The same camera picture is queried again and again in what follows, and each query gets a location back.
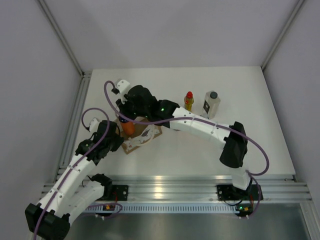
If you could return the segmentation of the orange bottle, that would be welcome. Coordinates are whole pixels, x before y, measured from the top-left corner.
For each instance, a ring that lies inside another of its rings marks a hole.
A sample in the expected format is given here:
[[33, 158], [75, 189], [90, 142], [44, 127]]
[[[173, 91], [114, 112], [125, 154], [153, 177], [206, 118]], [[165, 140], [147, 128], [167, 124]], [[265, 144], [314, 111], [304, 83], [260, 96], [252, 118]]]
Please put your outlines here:
[[122, 119], [120, 120], [120, 124], [121, 124], [122, 130], [127, 136], [131, 136], [135, 133], [135, 125], [133, 122]]

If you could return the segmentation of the burlap canvas bag cat print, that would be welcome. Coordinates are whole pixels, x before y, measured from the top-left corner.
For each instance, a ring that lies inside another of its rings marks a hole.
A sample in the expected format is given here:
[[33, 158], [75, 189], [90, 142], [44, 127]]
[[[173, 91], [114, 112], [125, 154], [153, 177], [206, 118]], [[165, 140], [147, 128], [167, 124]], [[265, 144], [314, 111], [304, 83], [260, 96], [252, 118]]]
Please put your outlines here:
[[126, 155], [132, 153], [138, 148], [149, 144], [153, 139], [159, 137], [163, 132], [160, 126], [157, 125], [144, 125], [144, 124], [135, 124], [135, 132], [133, 135], [126, 135], [122, 129], [120, 123], [120, 117], [115, 114], [115, 123], [117, 123], [118, 130], [117, 133], [124, 138], [122, 143], [122, 149]]

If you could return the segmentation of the yellow bottle red cap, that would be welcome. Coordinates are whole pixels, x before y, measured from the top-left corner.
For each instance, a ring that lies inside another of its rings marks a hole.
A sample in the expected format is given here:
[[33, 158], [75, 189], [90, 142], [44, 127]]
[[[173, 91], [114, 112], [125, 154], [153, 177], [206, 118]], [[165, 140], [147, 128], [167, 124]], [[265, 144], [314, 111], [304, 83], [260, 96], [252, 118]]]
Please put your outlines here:
[[194, 103], [194, 95], [191, 91], [188, 91], [184, 97], [184, 108], [189, 112], [191, 112], [193, 103]]

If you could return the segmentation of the clear square bottle black cap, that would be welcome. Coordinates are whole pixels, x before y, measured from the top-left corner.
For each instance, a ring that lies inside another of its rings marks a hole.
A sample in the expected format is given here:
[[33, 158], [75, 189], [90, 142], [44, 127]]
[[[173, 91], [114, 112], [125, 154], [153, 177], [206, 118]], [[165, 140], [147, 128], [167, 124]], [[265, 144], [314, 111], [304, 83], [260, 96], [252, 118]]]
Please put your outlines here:
[[205, 94], [202, 107], [202, 117], [213, 119], [218, 111], [221, 99], [216, 91], [209, 91]]

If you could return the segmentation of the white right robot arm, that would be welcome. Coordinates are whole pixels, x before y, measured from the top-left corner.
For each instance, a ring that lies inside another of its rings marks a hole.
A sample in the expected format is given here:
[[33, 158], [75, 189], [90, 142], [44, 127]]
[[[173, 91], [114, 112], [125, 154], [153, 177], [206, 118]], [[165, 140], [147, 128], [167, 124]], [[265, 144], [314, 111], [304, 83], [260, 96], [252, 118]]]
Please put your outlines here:
[[219, 161], [230, 170], [233, 194], [244, 199], [251, 193], [252, 179], [244, 167], [248, 139], [242, 123], [215, 123], [170, 100], [158, 100], [142, 85], [131, 86], [122, 80], [111, 90], [119, 95], [116, 106], [122, 118], [134, 121], [145, 117], [148, 123], [200, 137], [220, 147]]

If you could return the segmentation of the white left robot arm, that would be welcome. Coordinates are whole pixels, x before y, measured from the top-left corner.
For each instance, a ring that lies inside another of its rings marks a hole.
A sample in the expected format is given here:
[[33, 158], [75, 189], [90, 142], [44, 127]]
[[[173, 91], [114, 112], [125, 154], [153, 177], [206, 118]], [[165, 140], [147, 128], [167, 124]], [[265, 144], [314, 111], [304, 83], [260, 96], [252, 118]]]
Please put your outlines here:
[[88, 131], [91, 136], [81, 141], [64, 173], [36, 204], [29, 204], [25, 216], [33, 238], [63, 240], [76, 218], [97, 200], [114, 200], [116, 194], [111, 178], [103, 173], [89, 177], [78, 187], [100, 160], [115, 152], [124, 142], [116, 122], [93, 118]]

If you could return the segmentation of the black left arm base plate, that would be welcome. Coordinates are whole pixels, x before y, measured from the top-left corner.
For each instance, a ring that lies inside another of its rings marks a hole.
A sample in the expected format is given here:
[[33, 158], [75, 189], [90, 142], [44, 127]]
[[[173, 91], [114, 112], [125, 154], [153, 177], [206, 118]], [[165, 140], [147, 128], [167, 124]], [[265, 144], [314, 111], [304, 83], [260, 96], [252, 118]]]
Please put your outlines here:
[[128, 185], [113, 185], [109, 199], [115, 202], [125, 202], [128, 200], [129, 186]]

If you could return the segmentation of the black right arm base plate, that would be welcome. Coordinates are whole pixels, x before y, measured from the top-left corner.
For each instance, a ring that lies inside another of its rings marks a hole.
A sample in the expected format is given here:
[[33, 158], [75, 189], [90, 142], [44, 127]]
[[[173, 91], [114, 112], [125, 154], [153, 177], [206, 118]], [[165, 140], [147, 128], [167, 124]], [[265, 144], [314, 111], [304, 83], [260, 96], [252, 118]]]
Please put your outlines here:
[[254, 201], [263, 200], [263, 194], [256, 184], [251, 184], [247, 190], [234, 187], [232, 184], [219, 184], [216, 186], [217, 196], [220, 201]]

